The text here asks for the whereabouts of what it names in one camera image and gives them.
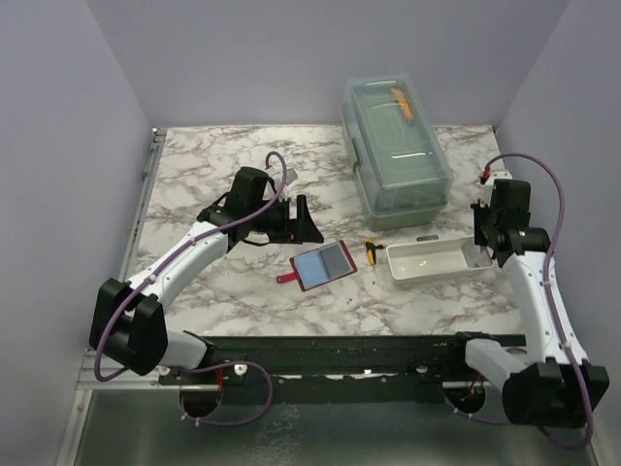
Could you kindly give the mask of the clear plastic storage box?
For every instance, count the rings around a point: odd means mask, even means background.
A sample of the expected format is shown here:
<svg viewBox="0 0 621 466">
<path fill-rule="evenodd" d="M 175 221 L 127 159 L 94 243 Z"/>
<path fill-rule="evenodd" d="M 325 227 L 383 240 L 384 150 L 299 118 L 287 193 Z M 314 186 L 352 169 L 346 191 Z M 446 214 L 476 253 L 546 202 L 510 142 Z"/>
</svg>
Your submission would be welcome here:
<svg viewBox="0 0 621 466">
<path fill-rule="evenodd" d="M 414 121 L 404 118 L 392 87 L 406 94 Z M 341 114 L 368 227 L 381 231 L 432 222 L 448 204 L 453 175 L 409 76 L 349 80 Z"/>
</svg>

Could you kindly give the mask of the aluminium mounting rail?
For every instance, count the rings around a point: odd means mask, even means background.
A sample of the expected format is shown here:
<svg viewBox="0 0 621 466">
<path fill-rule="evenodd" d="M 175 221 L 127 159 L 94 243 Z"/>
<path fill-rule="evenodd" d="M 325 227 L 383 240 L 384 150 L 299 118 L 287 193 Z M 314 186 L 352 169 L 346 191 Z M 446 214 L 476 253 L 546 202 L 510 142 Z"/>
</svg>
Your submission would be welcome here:
<svg viewBox="0 0 621 466">
<path fill-rule="evenodd" d="M 213 337 L 176 334 L 163 351 L 98 357 L 88 353 L 79 372 L 82 389 L 148 389 L 208 385 L 215 371 L 228 382 L 259 369 L 282 383 L 317 378 L 371 380 L 412 377 L 423 383 L 469 380 L 475 370 L 506 379 L 533 363 L 570 365 L 575 345 L 552 342 L 538 350 L 521 335 L 463 334 L 378 337 Z"/>
</svg>

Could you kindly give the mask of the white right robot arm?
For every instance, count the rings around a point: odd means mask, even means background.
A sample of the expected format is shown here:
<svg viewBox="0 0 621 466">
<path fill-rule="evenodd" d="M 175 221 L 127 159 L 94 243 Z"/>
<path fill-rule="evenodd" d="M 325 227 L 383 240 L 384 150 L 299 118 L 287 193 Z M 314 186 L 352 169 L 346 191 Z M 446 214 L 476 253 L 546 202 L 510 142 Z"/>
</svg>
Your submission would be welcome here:
<svg viewBox="0 0 621 466">
<path fill-rule="evenodd" d="M 609 387 L 607 370 L 578 342 L 554 272 L 553 245 L 523 209 L 474 203 L 474 242 L 493 251 L 505 271 L 526 340 L 526 359 L 491 338 L 470 339 L 446 357 L 448 373 L 465 381 L 480 373 L 502 393 L 507 419 L 520 425 L 581 428 Z"/>
</svg>

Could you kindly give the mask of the red leather card holder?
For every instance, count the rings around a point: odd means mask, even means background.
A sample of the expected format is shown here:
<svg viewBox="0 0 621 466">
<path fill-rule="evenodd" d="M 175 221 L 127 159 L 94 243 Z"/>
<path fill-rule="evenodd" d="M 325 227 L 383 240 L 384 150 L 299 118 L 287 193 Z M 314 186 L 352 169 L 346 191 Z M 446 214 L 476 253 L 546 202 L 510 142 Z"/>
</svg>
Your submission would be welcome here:
<svg viewBox="0 0 621 466">
<path fill-rule="evenodd" d="M 344 276 L 338 277 L 334 280 L 329 280 L 319 253 L 322 249 L 325 249 L 335 243 L 342 244 L 343 251 L 345 252 L 350 263 L 351 270 Z M 289 262 L 292 271 L 288 274 L 277 276 L 276 281 L 278 284 L 297 282 L 300 289 L 304 292 L 348 277 L 358 271 L 351 253 L 343 240 L 335 241 L 320 248 L 295 255 L 290 258 Z"/>
</svg>

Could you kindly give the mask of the orange tool inside box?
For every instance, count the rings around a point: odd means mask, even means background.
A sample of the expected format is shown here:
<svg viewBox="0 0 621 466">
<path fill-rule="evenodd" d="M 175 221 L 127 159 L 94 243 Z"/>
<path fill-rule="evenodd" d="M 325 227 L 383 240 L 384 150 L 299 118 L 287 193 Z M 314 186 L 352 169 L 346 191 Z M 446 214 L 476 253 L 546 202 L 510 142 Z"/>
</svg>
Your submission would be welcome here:
<svg viewBox="0 0 621 466">
<path fill-rule="evenodd" d="M 392 87 L 391 92 L 394 95 L 396 102 L 399 105 L 406 121 L 408 122 L 414 121 L 415 115 L 411 109 L 411 106 L 409 104 L 409 100 L 406 94 L 398 87 Z"/>
</svg>

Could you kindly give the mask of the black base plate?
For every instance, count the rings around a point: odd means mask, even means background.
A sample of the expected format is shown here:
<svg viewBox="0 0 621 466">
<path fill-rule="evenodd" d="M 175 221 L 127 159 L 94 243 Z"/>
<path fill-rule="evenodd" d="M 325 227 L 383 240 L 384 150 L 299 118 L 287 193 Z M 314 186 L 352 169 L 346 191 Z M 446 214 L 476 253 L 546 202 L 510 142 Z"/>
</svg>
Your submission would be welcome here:
<svg viewBox="0 0 621 466">
<path fill-rule="evenodd" d="M 177 388 L 204 403 L 263 401 L 267 370 L 275 403 L 341 404 L 451 400 L 476 411 L 490 384 L 464 361 L 468 334 L 371 337 L 211 337 L 209 365 L 234 362 L 219 375 L 180 369 L 156 374 L 154 386 Z"/>
</svg>

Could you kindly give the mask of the white plastic tray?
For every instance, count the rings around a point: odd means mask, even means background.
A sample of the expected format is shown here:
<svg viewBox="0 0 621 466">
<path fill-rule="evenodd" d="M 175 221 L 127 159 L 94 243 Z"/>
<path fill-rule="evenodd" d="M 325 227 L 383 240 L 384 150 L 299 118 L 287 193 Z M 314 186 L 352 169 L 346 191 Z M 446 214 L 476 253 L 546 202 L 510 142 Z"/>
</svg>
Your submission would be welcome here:
<svg viewBox="0 0 621 466">
<path fill-rule="evenodd" d="M 494 268 L 488 249 L 473 237 L 388 246 L 387 262 L 398 285 L 471 278 Z"/>
</svg>

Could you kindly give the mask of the dark grey credit card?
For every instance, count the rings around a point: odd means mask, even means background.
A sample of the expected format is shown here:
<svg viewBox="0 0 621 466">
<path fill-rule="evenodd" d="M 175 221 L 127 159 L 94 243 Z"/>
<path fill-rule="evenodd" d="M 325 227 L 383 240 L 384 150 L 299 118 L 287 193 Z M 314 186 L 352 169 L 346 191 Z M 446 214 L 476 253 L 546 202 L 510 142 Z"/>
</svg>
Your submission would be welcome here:
<svg viewBox="0 0 621 466">
<path fill-rule="evenodd" d="M 350 263 L 341 243 L 332 244 L 322 249 L 319 254 L 329 280 L 334 280 L 350 272 Z"/>
</svg>

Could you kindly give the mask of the yellow black handled tool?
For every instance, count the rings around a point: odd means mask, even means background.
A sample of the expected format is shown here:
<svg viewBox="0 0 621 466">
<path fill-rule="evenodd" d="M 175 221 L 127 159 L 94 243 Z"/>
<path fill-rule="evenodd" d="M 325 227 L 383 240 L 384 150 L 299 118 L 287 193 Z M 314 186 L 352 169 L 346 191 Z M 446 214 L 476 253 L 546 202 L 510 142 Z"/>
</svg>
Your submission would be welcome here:
<svg viewBox="0 0 621 466">
<path fill-rule="evenodd" d="M 365 248 L 366 248 L 366 253 L 367 253 L 369 263 L 372 266 L 376 266 L 377 265 L 377 251 L 385 250 L 386 245 L 376 243 L 372 238 L 367 238 L 365 240 Z"/>
</svg>

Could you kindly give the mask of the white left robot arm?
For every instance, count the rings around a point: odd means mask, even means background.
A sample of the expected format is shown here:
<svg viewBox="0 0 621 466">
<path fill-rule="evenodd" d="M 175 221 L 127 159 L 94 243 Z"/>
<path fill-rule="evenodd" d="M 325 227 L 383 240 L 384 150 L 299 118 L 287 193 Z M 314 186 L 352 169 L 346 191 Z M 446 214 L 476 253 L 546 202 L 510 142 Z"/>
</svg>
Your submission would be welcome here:
<svg viewBox="0 0 621 466">
<path fill-rule="evenodd" d="M 105 281 L 97 295 L 89 344 L 124 368 L 144 376 L 158 366 L 179 367 L 194 383 L 214 374 L 210 344 L 187 332 L 169 332 L 165 312 L 209 265 L 223 257 L 251 232 L 268 236 L 270 244 L 324 242 L 311 219 L 307 197 L 277 200 L 254 216 L 237 201 L 212 204 L 197 216 L 188 233 L 164 256 L 126 282 Z"/>
</svg>

